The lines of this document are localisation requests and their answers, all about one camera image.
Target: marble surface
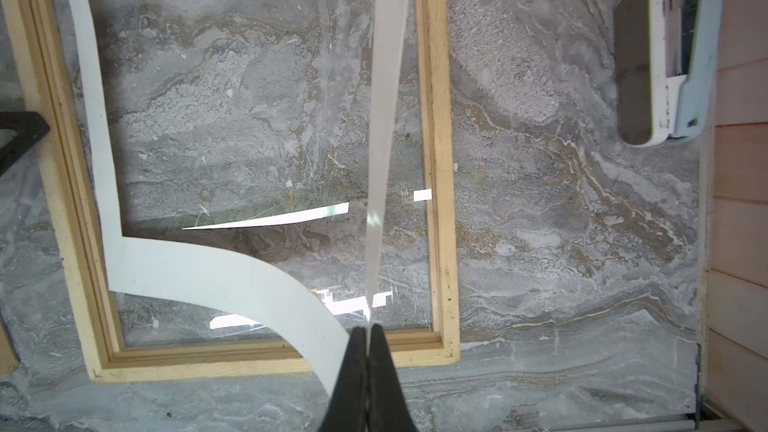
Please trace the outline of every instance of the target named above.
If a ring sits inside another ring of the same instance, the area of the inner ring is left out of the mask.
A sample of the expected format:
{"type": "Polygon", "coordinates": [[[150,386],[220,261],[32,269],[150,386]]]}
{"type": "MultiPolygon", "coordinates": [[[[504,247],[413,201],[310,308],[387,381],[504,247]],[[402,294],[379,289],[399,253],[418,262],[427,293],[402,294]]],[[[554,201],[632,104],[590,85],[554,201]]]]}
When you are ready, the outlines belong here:
{"type": "MultiPolygon", "coordinates": [[[[54,2],[79,96],[68,5],[54,2]]],[[[699,143],[621,144],[618,2],[448,0],[463,352],[401,371],[420,430],[694,408],[699,143]]],[[[235,248],[354,292],[371,4],[92,0],[125,233],[235,248]],[[347,199],[338,222],[174,232],[347,199]]],[[[19,108],[0,40],[2,105],[19,108]]],[[[423,212],[403,199],[423,181],[415,51],[411,20],[386,217],[392,287],[408,304],[389,308],[396,326],[428,320],[409,310],[428,290],[423,212]]],[[[326,396],[311,374],[90,385],[31,156],[0,178],[0,231],[0,310],[22,361],[0,382],[0,415],[99,431],[317,428],[326,396]]],[[[214,313],[121,300],[139,342],[198,338],[178,324],[214,313]]]]}

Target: wooden frame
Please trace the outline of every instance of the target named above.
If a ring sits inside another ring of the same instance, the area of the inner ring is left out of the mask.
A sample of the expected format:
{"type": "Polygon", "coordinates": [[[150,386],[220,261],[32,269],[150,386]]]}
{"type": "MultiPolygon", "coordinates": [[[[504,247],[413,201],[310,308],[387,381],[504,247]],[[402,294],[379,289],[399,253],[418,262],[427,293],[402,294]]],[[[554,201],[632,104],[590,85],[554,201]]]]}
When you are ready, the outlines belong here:
{"type": "MultiPolygon", "coordinates": [[[[432,329],[388,331],[398,367],[460,359],[447,0],[415,0],[432,329]]],[[[51,132],[38,146],[72,311],[92,381],[174,380],[309,370],[281,339],[127,348],[107,288],[101,232],[52,0],[2,0],[28,110],[51,132]]]]}

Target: tiled wall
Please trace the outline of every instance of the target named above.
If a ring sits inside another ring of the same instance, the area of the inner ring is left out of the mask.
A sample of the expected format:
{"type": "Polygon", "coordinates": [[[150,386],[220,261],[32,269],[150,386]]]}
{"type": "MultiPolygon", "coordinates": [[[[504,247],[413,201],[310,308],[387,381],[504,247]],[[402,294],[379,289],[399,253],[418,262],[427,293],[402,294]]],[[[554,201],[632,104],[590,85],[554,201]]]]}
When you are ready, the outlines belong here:
{"type": "Polygon", "coordinates": [[[768,430],[768,0],[725,0],[716,94],[706,393],[768,430]]]}

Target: white strip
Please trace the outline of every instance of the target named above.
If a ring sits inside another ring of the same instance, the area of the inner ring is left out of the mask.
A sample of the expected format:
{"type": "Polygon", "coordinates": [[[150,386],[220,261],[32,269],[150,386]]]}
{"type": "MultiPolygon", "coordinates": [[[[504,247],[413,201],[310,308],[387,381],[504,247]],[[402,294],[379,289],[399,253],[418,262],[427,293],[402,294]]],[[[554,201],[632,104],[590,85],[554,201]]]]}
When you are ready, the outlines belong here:
{"type": "Polygon", "coordinates": [[[216,224],[214,226],[185,227],[184,230],[199,230],[203,228],[240,228],[240,227],[263,227],[263,226],[284,226],[285,224],[296,224],[298,222],[307,222],[318,218],[338,216],[350,211],[350,203],[336,204],[335,206],[325,206],[311,208],[309,210],[300,210],[280,214],[279,216],[270,216],[262,218],[251,218],[238,222],[227,222],[226,224],[216,224]]]}
{"type": "Polygon", "coordinates": [[[370,324],[379,279],[384,205],[395,129],[397,87],[406,35],[408,0],[376,0],[373,15],[371,120],[368,141],[368,217],[366,221],[366,304],[370,324]]]}
{"type": "MultiPolygon", "coordinates": [[[[373,295],[373,307],[384,307],[386,305],[386,298],[392,296],[392,291],[379,292],[373,295]]],[[[326,302],[326,307],[334,315],[350,314],[352,312],[361,312],[366,310],[366,298],[355,297],[348,298],[347,300],[338,302],[326,302]]],[[[242,315],[220,315],[214,317],[210,321],[209,327],[211,329],[225,328],[225,327],[238,327],[241,325],[259,325],[260,322],[253,321],[242,315]]]]}
{"type": "Polygon", "coordinates": [[[257,319],[302,354],[330,394],[349,335],[301,283],[248,255],[202,245],[123,237],[91,11],[88,0],[69,3],[78,44],[109,289],[257,319]]]}
{"type": "Polygon", "coordinates": [[[432,189],[425,188],[424,190],[413,191],[413,201],[419,202],[421,200],[432,200],[432,189]]]}

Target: wood grain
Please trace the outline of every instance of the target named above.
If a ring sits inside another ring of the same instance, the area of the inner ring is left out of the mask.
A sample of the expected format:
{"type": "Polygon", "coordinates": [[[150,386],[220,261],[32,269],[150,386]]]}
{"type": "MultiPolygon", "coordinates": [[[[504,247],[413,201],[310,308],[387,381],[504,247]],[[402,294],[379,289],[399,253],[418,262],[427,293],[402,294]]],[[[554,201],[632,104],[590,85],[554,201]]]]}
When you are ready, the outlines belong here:
{"type": "Polygon", "coordinates": [[[768,124],[717,128],[714,195],[768,203],[768,124]]]}
{"type": "Polygon", "coordinates": [[[719,68],[768,58],[768,0],[724,0],[719,68]]]}
{"type": "MultiPolygon", "coordinates": [[[[398,367],[459,360],[458,272],[447,0],[418,0],[430,275],[435,330],[388,331],[398,367]]],[[[2,0],[26,107],[52,131],[40,167],[85,363],[94,382],[285,374],[309,370],[282,340],[126,348],[109,292],[88,168],[51,0],[2,0]]]]}
{"type": "Polygon", "coordinates": [[[714,331],[709,350],[708,399],[752,430],[768,430],[768,360],[714,331]]]}
{"type": "Polygon", "coordinates": [[[715,199],[710,266],[768,287],[768,206],[715,199]]]}
{"type": "Polygon", "coordinates": [[[710,271],[707,305],[712,330],[768,358],[768,288],[710,271]]]}
{"type": "Polygon", "coordinates": [[[18,367],[18,358],[13,344],[5,331],[5,324],[0,320],[0,374],[10,374],[18,367]]]}
{"type": "Polygon", "coordinates": [[[766,84],[768,59],[718,72],[716,124],[768,122],[766,84]]]}

